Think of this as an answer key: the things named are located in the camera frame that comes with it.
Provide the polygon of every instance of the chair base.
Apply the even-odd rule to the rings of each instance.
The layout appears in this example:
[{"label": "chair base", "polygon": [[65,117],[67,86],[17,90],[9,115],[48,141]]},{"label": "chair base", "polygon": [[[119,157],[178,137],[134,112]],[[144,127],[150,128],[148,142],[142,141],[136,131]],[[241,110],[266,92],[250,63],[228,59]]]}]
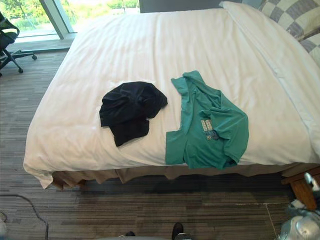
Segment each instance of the chair base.
[{"label": "chair base", "polygon": [[33,53],[33,52],[22,52],[21,50],[15,51],[13,53],[8,52],[6,49],[2,50],[2,56],[0,56],[1,59],[1,63],[0,63],[0,70],[7,65],[9,62],[13,62],[17,67],[18,67],[18,71],[19,73],[23,73],[24,70],[19,66],[19,64],[17,63],[16,59],[19,58],[23,58],[26,56],[32,56],[33,60],[37,59],[37,56]]}]

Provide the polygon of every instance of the silver object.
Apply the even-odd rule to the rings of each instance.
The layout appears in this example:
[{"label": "silver object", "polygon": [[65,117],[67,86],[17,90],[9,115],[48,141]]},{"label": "silver object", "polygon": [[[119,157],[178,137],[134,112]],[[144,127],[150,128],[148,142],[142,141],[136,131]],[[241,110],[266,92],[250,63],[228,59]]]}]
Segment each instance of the silver object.
[{"label": "silver object", "polygon": [[[304,179],[311,186],[313,196],[317,203],[320,202],[320,187],[316,180],[305,173]],[[287,208],[287,212],[293,216],[281,227],[278,240],[320,240],[320,206],[315,211],[309,211],[299,200],[294,200]]]}]

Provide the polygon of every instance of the window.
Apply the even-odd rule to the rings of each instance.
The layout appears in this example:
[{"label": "window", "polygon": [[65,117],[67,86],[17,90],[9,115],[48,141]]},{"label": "window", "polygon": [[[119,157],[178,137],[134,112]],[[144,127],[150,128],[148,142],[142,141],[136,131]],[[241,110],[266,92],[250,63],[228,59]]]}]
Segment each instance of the window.
[{"label": "window", "polygon": [[57,34],[39,0],[0,0],[0,9],[19,28],[19,38]]},{"label": "window", "polygon": [[99,16],[140,13],[139,0],[61,0],[61,4],[75,32]]}]

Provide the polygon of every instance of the bed skirt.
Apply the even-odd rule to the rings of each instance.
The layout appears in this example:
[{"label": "bed skirt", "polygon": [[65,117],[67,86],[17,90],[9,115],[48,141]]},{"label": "bed skirt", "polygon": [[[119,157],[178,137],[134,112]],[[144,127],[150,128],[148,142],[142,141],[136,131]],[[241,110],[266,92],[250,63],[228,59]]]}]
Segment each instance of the bed skirt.
[{"label": "bed skirt", "polygon": [[111,169],[100,171],[55,171],[52,184],[56,187],[72,188],[78,185],[82,180],[96,180],[99,184],[108,179],[119,178],[124,184],[131,179],[147,176],[147,175],[162,175],[167,179],[172,180],[183,175],[205,175],[214,176],[221,174],[240,174],[246,177],[261,174],[273,174],[281,172],[284,177],[291,177],[299,173],[303,173],[309,169],[319,167],[315,163],[291,163],[285,165],[237,165],[223,170],[216,168],[196,168],[189,169],[187,166],[139,166],[133,168]]}]

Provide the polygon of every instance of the wooden bedside table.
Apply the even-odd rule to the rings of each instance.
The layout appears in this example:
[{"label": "wooden bedside table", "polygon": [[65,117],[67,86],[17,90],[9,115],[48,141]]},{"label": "wooden bedside table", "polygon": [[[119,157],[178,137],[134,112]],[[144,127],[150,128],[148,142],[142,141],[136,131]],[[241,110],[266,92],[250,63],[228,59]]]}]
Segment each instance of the wooden bedside table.
[{"label": "wooden bedside table", "polygon": [[[320,184],[320,166],[307,171]],[[311,187],[305,181],[305,173],[287,177],[281,181],[283,185],[290,184],[296,199],[306,205],[309,210],[316,209],[316,202]]]}]

